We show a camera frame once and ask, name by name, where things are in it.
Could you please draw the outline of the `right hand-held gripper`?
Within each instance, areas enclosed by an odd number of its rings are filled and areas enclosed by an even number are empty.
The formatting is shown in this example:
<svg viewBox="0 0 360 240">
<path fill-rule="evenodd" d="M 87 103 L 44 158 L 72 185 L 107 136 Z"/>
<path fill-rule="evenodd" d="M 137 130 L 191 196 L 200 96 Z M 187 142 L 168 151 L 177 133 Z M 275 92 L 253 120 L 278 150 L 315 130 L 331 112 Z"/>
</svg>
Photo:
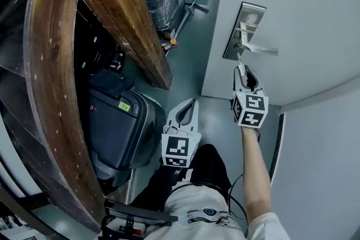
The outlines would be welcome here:
<svg viewBox="0 0 360 240">
<path fill-rule="evenodd" d="M 231 109 L 238 126 L 261 128 L 268 113 L 268 97 L 263 84 L 248 65 L 245 66 L 246 87 L 251 92 L 242 92 L 242 75 L 238 66 L 233 71 L 233 99 Z"/>
</svg>

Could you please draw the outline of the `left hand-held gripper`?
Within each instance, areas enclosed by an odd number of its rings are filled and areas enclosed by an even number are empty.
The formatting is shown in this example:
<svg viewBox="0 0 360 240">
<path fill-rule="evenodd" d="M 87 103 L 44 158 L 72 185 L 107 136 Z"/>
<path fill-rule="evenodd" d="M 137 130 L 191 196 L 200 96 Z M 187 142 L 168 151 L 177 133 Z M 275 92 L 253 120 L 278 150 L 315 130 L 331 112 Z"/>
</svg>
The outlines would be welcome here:
<svg viewBox="0 0 360 240">
<path fill-rule="evenodd" d="M 198 100 L 190 98 L 178 104 L 168 113 L 167 123 L 161 135 L 163 164 L 171 167 L 189 167 L 201 140 L 201 134 L 197 132 Z M 188 131 L 176 128 L 181 126 Z"/>
</svg>

